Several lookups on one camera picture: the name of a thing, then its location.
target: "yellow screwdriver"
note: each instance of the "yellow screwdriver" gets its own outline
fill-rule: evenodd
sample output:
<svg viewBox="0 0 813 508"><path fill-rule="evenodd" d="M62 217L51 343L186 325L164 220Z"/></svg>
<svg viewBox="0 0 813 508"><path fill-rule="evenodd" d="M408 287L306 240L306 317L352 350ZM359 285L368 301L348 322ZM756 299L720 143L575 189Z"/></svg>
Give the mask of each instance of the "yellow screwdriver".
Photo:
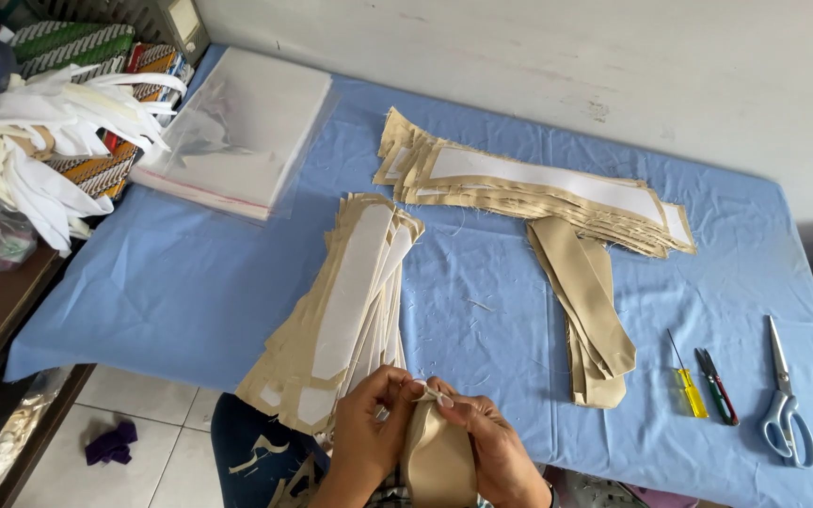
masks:
<svg viewBox="0 0 813 508"><path fill-rule="evenodd" d="M685 397L689 399L689 404L692 406L692 412L696 418L707 418L705 403L701 401L701 394L698 393L698 388L696 388L692 382L692 376L689 375L688 369L683 364L683 359L679 356L677 344L673 341L673 334L670 333L669 328L667 329L667 335L670 336L670 343L673 344L673 351L677 353L677 358L679 358L679 366L682 367L682 369L677 369L677 372L679 373L679 376L683 378Z"/></svg>

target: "person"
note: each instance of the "person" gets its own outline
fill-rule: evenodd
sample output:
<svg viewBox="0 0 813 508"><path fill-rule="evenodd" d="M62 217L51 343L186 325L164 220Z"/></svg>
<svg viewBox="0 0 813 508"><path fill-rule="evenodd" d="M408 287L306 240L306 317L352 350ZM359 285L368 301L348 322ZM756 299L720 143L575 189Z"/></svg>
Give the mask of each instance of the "person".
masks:
<svg viewBox="0 0 813 508"><path fill-rule="evenodd" d="M479 494L494 508L558 506L557 494L529 459L518 434L487 397L466 397L438 379L427 381L444 394L438 411L470 434ZM335 410L331 464L322 471L310 508L405 508L411 506L398 463L415 400L423 394L405 370L383 365L361 381ZM389 410L375 418L378 404ZM265 507L278 480L289 480L316 450L315 440L288 429L239 398L221 395L212 417L212 446L227 508ZM253 443L264 436L283 453L260 456L251 467L229 469L253 457Z"/></svg>

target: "blue-handled scissors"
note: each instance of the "blue-handled scissors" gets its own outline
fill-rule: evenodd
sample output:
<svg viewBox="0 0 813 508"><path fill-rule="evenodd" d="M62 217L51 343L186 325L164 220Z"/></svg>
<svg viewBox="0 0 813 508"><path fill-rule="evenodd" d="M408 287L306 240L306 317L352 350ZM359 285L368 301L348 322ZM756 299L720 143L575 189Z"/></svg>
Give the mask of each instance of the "blue-handled scissors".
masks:
<svg viewBox="0 0 813 508"><path fill-rule="evenodd" d="M783 462L787 466L811 468L813 466L813 437L805 420L798 414L798 402L796 396L792 394L792 386L789 385L789 369L786 367L786 359L783 357L780 337L773 324L773 317L767 316L767 318L771 322L771 346L773 347L773 365L777 372L777 391L773 395L771 410L761 422L761 427L767 443L771 445L773 451L783 457ZM805 456L799 456L796 449L792 422L798 425L802 434Z"/></svg>

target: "plaid shirt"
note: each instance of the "plaid shirt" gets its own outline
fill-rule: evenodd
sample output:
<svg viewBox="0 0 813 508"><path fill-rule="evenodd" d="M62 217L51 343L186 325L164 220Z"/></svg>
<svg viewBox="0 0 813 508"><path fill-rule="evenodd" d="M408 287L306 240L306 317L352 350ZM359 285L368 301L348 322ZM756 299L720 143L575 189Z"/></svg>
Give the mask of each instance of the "plaid shirt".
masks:
<svg viewBox="0 0 813 508"><path fill-rule="evenodd" d="M407 493L407 483L401 478L400 466L388 475L368 498L365 508L413 508ZM479 497L478 508L492 508L491 503Z"/></svg>

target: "white tile floor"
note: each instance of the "white tile floor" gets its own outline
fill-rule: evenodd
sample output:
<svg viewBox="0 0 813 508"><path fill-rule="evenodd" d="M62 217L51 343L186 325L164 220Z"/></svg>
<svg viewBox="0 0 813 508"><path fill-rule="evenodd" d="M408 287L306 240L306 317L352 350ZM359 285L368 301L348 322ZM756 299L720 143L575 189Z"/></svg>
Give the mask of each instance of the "white tile floor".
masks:
<svg viewBox="0 0 813 508"><path fill-rule="evenodd" d="M97 366L15 508L220 508L209 438L219 395ZM136 424L133 459L88 467L84 446L123 420Z"/></svg>

